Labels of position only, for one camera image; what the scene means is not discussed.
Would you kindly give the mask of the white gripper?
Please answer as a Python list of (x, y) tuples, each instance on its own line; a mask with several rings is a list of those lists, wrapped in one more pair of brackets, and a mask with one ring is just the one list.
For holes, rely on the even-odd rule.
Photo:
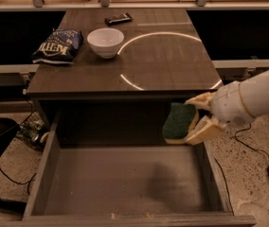
[(221, 135), (225, 125), (239, 127), (255, 120), (244, 106), (238, 81), (226, 84), (215, 94), (206, 92), (192, 97), (186, 104), (193, 105), (198, 110), (210, 111), (215, 117), (204, 116), (186, 136), (185, 142), (192, 146)]

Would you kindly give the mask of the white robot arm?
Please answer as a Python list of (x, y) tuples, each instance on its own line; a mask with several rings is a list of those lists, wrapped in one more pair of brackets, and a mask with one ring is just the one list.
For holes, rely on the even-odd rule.
[(269, 114), (269, 70), (242, 82), (233, 81), (186, 103), (210, 112), (185, 137), (186, 144), (197, 145), (220, 135), (227, 127), (237, 128)]

